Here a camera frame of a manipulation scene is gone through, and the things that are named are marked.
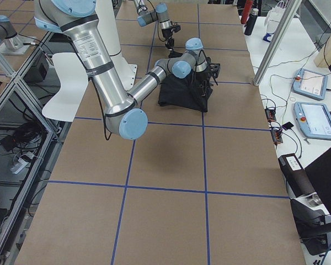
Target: robotic arm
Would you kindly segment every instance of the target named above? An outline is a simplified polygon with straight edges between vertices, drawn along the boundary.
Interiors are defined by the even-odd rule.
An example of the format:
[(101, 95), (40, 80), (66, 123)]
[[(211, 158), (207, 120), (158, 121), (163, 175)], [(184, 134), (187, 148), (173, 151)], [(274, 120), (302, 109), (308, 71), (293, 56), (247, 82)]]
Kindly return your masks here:
[(181, 28), (177, 23), (173, 23), (169, 19), (168, 8), (165, 3), (160, 3), (155, 10), (148, 11), (143, 0), (134, 0), (136, 11), (138, 14), (137, 21), (141, 27), (144, 27), (152, 22), (158, 21), (162, 35), (165, 38), (165, 45), (170, 50), (170, 57), (179, 57), (181, 54), (174, 52), (173, 33), (177, 33)]
[(201, 55), (202, 43), (198, 38), (187, 42), (187, 52), (180, 58), (161, 59), (128, 93), (110, 59), (97, 29), (98, 16), (95, 0), (35, 0), (36, 25), (45, 30), (62, 32), (69, 36), (101, 95), (106, 107), (106, 128), (124, 139), (134, 140), (146, 130), (146, 113), (137, 108), (166, 76), (173, 73), (184, 78), (191, 69), (207, 67)]
[(15, 51), (23, 46), (16, 30), (5, 15), (0, 15), (0, 43), (4, 41), (9, 50)]

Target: black bag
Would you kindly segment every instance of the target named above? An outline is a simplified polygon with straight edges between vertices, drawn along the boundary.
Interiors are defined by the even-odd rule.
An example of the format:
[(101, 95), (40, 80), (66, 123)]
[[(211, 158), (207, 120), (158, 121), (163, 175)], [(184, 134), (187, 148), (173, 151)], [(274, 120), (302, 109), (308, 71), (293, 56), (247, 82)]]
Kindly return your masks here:
[(184, 79), (169, 75), (161, 84), (158, 104), (161, 107), (175, 105), (207, 112), (207, 100), (213, 91), (211, 85), (207, 80), (200, 83), (193, 71)]

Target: tablet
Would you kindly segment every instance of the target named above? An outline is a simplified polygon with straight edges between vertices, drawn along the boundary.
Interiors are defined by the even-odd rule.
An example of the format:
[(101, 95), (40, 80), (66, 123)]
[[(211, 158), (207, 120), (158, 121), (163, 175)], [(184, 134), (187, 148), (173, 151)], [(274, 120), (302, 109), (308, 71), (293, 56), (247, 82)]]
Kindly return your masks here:
[(325, 98), (326, 86), (327, 75), (303, 68), (298, 70), (297, 77), (293, 81), (293, 91), (295, 93), (317, 100)]
[(307, 138), (331, 140), (331, 115), (325, 104), (296, 102), (293, 110)]

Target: sticker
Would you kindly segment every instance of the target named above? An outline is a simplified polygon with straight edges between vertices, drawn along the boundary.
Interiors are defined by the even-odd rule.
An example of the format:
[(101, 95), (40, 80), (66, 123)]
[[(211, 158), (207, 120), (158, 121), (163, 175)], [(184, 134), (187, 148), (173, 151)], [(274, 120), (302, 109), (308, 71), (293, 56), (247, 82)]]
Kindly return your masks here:
[(287, 156), (287, 162), (291, 166), (292, 170), (299, 170), (301, 169), (298, 161), (294, 156)]
[(74, 41), (82, 61), (98, 57), (102, 54), (93, 36), (86, 36)]

